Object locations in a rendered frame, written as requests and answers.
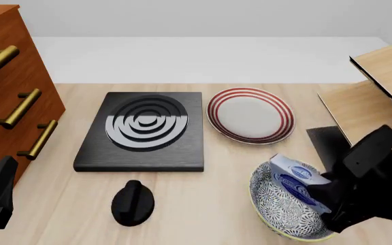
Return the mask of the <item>wooden cabinet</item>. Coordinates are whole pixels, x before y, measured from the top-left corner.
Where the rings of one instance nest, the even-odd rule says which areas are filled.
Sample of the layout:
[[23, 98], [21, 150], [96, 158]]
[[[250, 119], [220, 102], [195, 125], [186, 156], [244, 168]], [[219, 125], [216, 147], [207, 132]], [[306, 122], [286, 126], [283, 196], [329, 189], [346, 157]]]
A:
[[0, 5], [0, 50], [16, 46], [20, 54], [0, 69], [0, 119], [6, 118], [23, 100], [18, 93], [38, 88], [42, 95], [18, 124], [7, 130], [0, 126], [0, 161], [11, 156], [17, 163], [16, 176], [21, 177], [30, 164], [18, 151], [29, 150], [42, 130], [38, 124], [59, 121], [65, 106], [21, 18], [17, 5]]

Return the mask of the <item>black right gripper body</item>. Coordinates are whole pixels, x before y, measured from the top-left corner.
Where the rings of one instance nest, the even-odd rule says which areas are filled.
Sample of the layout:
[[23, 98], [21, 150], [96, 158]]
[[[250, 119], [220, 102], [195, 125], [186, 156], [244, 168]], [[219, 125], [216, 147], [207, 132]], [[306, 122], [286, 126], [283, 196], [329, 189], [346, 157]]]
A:
[[340, 233], [375, 217], [382, 187], [372, 169], [360, 179], [354, 177], [343, 163], [334, 165], [332, 171], [342, 173], [344, 181], [340, 184], [341, 200], [338, 206], [329, 208], [331, 213], [322, 217], [327, 228]]

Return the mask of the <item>pale wooden shelf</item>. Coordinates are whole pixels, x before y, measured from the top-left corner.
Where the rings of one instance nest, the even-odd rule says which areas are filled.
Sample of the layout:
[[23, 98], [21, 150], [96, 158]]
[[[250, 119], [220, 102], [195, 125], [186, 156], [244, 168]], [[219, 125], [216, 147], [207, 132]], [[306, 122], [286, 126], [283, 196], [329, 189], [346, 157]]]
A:
[[350, 58], [365, 81], [319, 93], [349, 145], [382, 125], [392, 128], [392, 45]]

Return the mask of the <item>white plate with red rings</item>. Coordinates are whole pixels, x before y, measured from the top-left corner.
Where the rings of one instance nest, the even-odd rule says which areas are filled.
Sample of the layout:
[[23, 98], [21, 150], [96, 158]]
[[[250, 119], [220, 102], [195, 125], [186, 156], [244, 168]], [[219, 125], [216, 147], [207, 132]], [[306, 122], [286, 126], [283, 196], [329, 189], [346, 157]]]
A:
[[279, 96], [253, 87], [233, 87], [213, 95], [208, 122], [220, 134], [245, 144], [274, 144], [292, 134], [296, 117]]

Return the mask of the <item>round black stove knob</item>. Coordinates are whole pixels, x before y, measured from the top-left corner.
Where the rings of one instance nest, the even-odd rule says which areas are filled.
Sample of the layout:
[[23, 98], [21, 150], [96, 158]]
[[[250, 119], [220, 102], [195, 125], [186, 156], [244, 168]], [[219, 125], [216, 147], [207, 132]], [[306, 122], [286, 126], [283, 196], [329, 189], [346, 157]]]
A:
[[154, 211], [152, 191], [138, 180], [130, 180], [114, 196], [111, 212], [114, 220], [126, 227], [146, 222]]

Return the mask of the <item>blue white cream cheese box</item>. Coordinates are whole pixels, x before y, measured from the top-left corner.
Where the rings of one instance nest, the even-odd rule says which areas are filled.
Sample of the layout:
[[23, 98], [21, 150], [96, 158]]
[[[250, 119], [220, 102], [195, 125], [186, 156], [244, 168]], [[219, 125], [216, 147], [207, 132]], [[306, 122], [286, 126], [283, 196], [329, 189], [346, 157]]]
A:
[[310, 169], [300, 161], [289, 159], [282, 154], [275, 154], [270, 160], [272, 180], [285, 191], [302, 201], [319, 214], [331, 213], [323, 203], [313, 198], [307, 190], [309, 185], [324, 185], [330, 183], [318, 171]]

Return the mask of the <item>flat black stove plate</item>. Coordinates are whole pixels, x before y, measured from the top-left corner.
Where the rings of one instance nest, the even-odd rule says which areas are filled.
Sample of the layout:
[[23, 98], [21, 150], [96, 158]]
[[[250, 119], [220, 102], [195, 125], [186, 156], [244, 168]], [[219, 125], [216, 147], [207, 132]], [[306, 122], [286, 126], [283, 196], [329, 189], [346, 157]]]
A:
[[202, 172], [202, 94], [107, 93], [73, 168], [77, 172]]

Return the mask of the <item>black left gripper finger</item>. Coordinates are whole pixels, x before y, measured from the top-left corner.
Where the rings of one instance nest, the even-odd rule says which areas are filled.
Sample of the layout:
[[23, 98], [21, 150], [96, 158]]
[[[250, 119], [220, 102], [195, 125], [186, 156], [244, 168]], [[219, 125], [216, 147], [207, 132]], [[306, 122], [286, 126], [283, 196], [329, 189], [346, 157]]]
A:
[[0, 161], [0, 198], [11, 195], [17, 167], [17, 161], [11, 156], [3, 157]]

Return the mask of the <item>blue patterned bowl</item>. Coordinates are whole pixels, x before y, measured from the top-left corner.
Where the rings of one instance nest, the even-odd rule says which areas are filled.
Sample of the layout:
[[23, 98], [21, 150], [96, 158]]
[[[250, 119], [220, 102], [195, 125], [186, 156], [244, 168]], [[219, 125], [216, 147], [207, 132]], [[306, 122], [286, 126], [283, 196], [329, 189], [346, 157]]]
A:
[[336, 234], [326, 228], [317, 212], [275, 184], [268, 161], [252, 173], [249, 193], [261, 221], [279, 236], [300, 242], [321, 242]]

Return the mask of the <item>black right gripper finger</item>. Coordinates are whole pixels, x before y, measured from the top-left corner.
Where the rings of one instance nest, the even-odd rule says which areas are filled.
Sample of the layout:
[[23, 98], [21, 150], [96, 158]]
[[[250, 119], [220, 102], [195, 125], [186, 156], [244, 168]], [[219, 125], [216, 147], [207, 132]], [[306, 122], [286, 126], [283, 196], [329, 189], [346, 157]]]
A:
[[327, 179], [330, 184], [342, 184], [344, 181], [342, 173], [336, 171], [322, 173], [321, 176]]
[[341, 185], [338, 182], [308, 185], [307, 190], [313, 199], [327, 208], [336, 208], [341, 200]]

